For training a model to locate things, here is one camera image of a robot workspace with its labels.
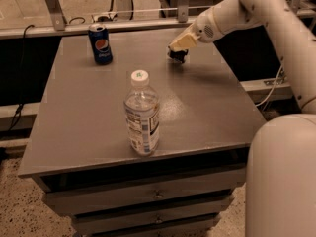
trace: white bottle cap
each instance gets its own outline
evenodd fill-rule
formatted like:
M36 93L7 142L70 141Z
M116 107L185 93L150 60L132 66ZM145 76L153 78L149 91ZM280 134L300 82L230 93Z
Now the white bottle cap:
M149 75L144 70L136 70L131 74L131 85L136 87L144 87L149 84Z

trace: white cable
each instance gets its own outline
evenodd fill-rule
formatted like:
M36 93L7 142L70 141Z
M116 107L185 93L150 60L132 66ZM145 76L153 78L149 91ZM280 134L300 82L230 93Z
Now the white cable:
M276 87L276 85L277 85L278 76L279 76L279 74L280 74L281 71L282 71L282 65L280 66L280 68L279 68L279 70L278 70L278 73L277 73L277 75L276 75L276 80L275 80L275 82L274 82L273 87L270 89L270 91L269 91L269 93L267 94L267 96L266 96L261 102L259 102L259 103L256 105L256 107L258 107L258 106L264 104L264 103L267 101L267 99L270 97L270 95L273 93L273 91L274 91L274 89L275 89L275 87Z

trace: can top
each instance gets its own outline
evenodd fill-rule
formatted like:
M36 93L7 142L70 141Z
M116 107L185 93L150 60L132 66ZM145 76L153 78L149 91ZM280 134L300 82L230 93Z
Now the can top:
M106 25L104 23L94 23L89 26L89 30L91 32L100 32L106 28Z
M131 74L131 85L136 87L144 87L149 84L149 75L144 70L136 70Z

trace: bottle label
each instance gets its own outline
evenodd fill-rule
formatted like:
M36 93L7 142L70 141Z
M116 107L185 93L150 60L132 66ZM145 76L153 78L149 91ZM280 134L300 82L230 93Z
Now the bottle label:
M148 111L137 111L125 105L125 115L132 147L149 154L159 140L159 105Z

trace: floor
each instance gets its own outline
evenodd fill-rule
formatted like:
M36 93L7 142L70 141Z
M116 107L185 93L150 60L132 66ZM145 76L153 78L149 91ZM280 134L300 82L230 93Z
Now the floor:
M91 19L93 13L110 8L110 0L60 0L69 21L75 16ZM134 0L136 19L159 17L159 0ZM43 0L0 0L0 31L29 24L51 26ZM57 216L41 201L42 191L32 180L17 177L20 158L2 161L0 166L0 236L72 236L69 218ZM221 212L222 219L208 232L178 234L177 237L245 236L245 186L234 192L235 199Z

